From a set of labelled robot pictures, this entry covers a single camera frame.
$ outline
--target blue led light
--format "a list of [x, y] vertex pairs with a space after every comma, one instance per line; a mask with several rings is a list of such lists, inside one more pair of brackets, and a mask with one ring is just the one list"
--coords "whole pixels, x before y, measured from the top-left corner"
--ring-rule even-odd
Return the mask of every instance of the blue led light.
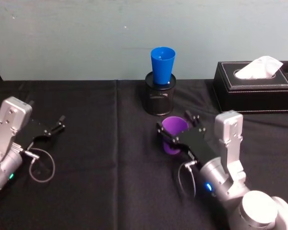
[[211, 187], [211, 185], [210, 184], [206, 184], [206, 187], [209, 189], [209, 191], [212, 191], [212, 187]]

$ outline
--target cable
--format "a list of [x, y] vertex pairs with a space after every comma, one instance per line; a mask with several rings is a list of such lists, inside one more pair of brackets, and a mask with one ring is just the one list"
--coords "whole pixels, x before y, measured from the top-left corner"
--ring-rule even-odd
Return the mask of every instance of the cable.
[[193, 184], [193, 188], [194, 188], [194, 196], [196, 195], [196, 186], [195, 186], [195, 179], [194, 179], [194, 175], [192, 173], [192, 169], [190, 168], [191, 165], [195, 165], [195, 161], [188, 161], [188, 162], [184, 162], [182, 163], [180, 166], [179, 166], [179, 169], [178, 169], [178, 182], [179, 182], [179, 185], [180, 185], [180, 188], [181, 188], [181, 191], [182, 193], [187, 196], [187, 193], [184, 191], [183, 187], [182, 187], [182, 183], [181, 183], [181, 180], [180, 180], [180, 171], [181, 171], [181, 168], [183, 166], [186, 167], [186, 169], [188, 169], [188, 171], [190, 172], [191, 174], [191, 177], [192, 177], [192, 184]]
[[34, 162], [35, 162], [35, 159], [33, 159], [32, 162], [31, 162], [31, 164], [30, 164], [30, 167], [29, 167], [29, 174], [30, 174], [31, 178], [32, 178], [33, 180], [35, 180], [36, 182], [39, 182], [39, 183], [46, 183], [46, 182], [50, 181], [50, 180], [54, 177], [54, 173], [55, 173], [55, 170], [56, 170], [56, 165], [55, 165], [55, 163], [54, 163], [54, 160], [53, 160], [52, 156], [51, 156], [47, 151], [45, 151], [45, 150], [43, 150], [43, 149], [31, 148], [30, 150], [37, 150], [37, 151], [44, 152], [45, 154], [47, 154], [47, 155], [50, 157], [50, 159], [51, 159], [51, 161], [52, 161], [52, 165], [53, 165], [52, 175], [51, 175], [48, 179], [46, 179], [46, 180], [43, 180], [43, 181], [42, 181], [42, 180], [38, 180], [38, 179], [36, 179], [36, 178], [33, 176], [33, 174], [32, 174], [32, 166], [33, 166], [33, 164], [34, 164]]

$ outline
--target tissue box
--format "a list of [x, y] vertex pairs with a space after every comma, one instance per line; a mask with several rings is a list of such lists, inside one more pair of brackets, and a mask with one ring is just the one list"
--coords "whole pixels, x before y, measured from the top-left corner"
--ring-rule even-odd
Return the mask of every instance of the tissue box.
[[222, 112], [288, 113], [288, 61], [270, 79], [238, 79], [250, 61], [219, 62], [213, 89]]

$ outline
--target wall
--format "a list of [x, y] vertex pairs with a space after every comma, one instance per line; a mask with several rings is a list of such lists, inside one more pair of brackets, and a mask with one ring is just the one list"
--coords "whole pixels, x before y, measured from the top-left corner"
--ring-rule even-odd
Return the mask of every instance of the wall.
[[288, 0], [0, 0], [5, 80], [143, 79], [156, 46], [176, 50], [180, 79], [288, 60]]

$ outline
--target table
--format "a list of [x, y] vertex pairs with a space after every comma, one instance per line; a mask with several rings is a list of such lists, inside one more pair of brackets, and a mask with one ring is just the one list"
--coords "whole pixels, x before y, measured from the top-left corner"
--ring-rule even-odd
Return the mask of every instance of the table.
[[[219, 112], [210, 80], [179, 80], [170, 115], [199, 114], [206, 141], [217, 151]], [[49, 149], [56, 174], [48, 184], [28, 175], [25, 161], [0, 192], [0, 230], [227, 229], [224, 214], [197, 186], [181, 197], [175, 169], [182, 156], [162, 151], [139, 92], [143, 81], [6, 81], [9, 96], [34, 100], [32, 117], [66, 130]], [[245, 115], [240, 159], [247, 186], [288, 202], [288, 114]]]

